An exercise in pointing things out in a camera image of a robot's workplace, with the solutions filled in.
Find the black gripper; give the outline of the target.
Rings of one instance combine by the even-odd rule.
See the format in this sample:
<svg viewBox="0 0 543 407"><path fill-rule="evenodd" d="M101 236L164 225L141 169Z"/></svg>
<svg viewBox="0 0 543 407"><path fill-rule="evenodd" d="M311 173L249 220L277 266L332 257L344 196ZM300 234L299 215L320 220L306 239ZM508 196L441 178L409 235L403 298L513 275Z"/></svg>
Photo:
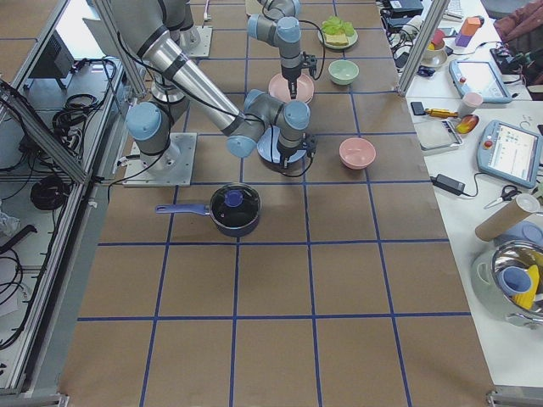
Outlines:
<svg viewBox="0 0 543 407"><path fill-rule="evenodd" d="M282 160L282 168L288 168L288 160L293 156L306 155L314 159L316 155L317 139L315 136L306 133L297 142L286 139L283 135L279 136L277 149Z"/></svg>
<svg viewBox="0 0 543 407"><path fill-rule="evenodd" d="M314 54L308 54L303 51L300 55L299 63L294 67L294 79L288 79L288 91L292 100L297 98L297 79L301 76L303 70L308 70L313 80L316 79L317 57Z"/></svg>

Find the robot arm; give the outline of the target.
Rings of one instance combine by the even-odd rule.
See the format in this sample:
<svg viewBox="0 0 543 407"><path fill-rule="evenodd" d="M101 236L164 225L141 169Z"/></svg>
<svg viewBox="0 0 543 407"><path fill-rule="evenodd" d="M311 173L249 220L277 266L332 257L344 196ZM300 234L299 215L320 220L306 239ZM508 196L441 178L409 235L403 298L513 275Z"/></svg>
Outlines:
<svg viewBox="0 0 543 407"><path fill-rule="evenodd" d="M249 36L276 47L281 61L281 74L287 81L291 99L298 94L298 79L302 70L308 70L310 76L316 78L317 58L302 50L301 29L298 14L300 1L265 0L258 1L261 6L259 14L252 14L248 20Z"/></svg>
<svg viewBox="0 0 543 407"><path fill-rule="evenodd" d="M185 54L181 37L194 27L188 1L113 1L111 13L116 37L127 57L152 70L201 108L227 136L231 154L246 158L266 131L276 131L277 165L286 170L300 151L312 159L316 139L307 132L311 111L297 100L297 80L314 57L302 52L298 1L263 1L262 13L248 20L249 36L275 47L290 99L282 102L266 92L252 90L244 109L238 109L213 81Z"/></svg>

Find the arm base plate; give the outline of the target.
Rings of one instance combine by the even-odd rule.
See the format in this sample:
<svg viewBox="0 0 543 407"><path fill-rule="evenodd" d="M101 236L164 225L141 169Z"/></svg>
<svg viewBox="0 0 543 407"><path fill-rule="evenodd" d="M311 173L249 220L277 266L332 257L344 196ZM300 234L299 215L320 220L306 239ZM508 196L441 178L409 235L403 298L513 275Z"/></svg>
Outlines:
<svg viewBox="0 0 543 407"><path fill-rule="evenodd" d="M122 184L125 187L189 187L197 137L194 132L172 132L171 145L149 170L144 164L152 164L153 160L146 155L128 162Z"/></svg>
<svg viewBox="0 0 543 407"><path fill-rule="evenodd" d="M191 59L207 59L210 56L212 34L211 26L194 25L188 30L179 31L179 46Z"/></svg>

